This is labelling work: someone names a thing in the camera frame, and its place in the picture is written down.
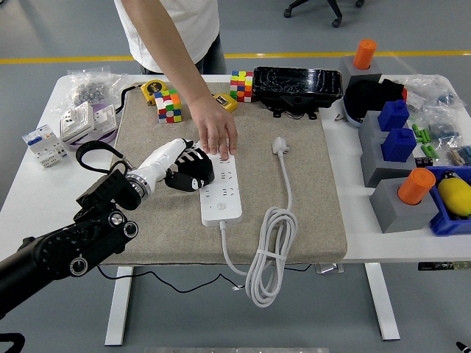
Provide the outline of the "person's right hand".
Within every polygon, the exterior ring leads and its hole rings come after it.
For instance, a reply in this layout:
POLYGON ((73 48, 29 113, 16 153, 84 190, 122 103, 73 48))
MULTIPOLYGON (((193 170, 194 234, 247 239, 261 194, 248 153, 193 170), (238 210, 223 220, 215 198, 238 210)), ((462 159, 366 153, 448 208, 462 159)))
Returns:
POLYGON ((223 160, 235 155, 238 131, 233 115, 208 92, 189 96, 187 103, 202 149, 208 154, 218 152, 223 160))

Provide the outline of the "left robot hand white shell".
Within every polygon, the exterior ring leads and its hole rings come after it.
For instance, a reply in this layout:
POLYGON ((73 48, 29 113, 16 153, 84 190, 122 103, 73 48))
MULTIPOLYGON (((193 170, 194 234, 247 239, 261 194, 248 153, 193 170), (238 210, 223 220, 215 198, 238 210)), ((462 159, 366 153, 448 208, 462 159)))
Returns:
POLYGON ((127 175, 142 198, 155 191, 158 182, 173 189, 194 192, 214 180, 213 163, 192 140, 178 138, 154 150, 127 175))

